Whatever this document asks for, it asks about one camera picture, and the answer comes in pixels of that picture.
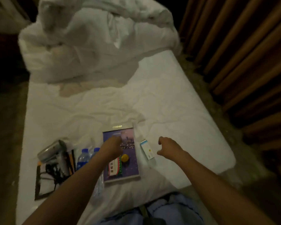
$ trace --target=blue bottle label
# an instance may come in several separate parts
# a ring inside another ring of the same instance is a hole
[[[85,164],[87,164],[87,162],[77,162],[76,171],[79,170],[80,168],[82,168]]]

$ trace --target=person's right arm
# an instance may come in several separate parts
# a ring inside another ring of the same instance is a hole
[[[184,171],[218,224],[275,224],[250,200],[192,158],[176,141],[161,136],[158,143],[162,149],[157,154],[172,160]]]

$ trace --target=person's left arm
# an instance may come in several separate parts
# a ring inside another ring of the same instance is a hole
[[[105,141],[99,152],[49,196],[23,225],[77,224],[100,174],[110,161],[122,154],[121,142],[121,137],[115,136]]]

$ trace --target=floor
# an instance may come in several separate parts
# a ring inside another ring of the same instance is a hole
[[[236,166],[221,176],[281,224],[281,187],[275,175],[263,166],[257,150],[242,142],[241,131],[229,123],[221,107],[213,101],[202,76],[195,73],[193,64],[185,58],[182,54],[177,59],[237,160]],[[23,66],[15,74],[0,79],[0,225],[15,224],[27,92],[28,74]],[[192,187],[181,191],[197,202],[207,225],[216,224]]]

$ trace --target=mattress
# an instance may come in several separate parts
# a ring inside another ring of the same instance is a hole
[[[171,137],[217,174],[235,165],[233,152],[170,50],[59,84],[35,83],[31,75],[17,224],[42,203],[34,201],[39,151],[60,137],[69,137],[78,151],[90,144],[100,147],[102,128],[124,122],[134,123],[141,178],[106,185],[100,200],[90,200],[79,224],[91,224],[191,185],[172,161],[156,155],[148,163],[139,147],[144,138],[156,153],[161,148],[159,136]]]

